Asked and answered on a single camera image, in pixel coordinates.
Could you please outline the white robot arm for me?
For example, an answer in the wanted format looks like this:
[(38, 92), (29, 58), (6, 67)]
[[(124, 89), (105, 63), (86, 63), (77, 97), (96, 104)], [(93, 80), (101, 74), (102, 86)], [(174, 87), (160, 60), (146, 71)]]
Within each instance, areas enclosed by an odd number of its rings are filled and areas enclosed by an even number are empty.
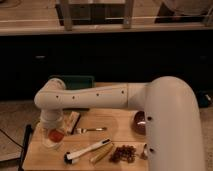
[(66, 108), (131, 109), (145, 113), (149, 171), (205, 171), (198, 102), (183, 80), (163, 76), (149, 83), (123, 83), (68, 90), (52, 78), (37, 92), (41, 122), (53, 126)]

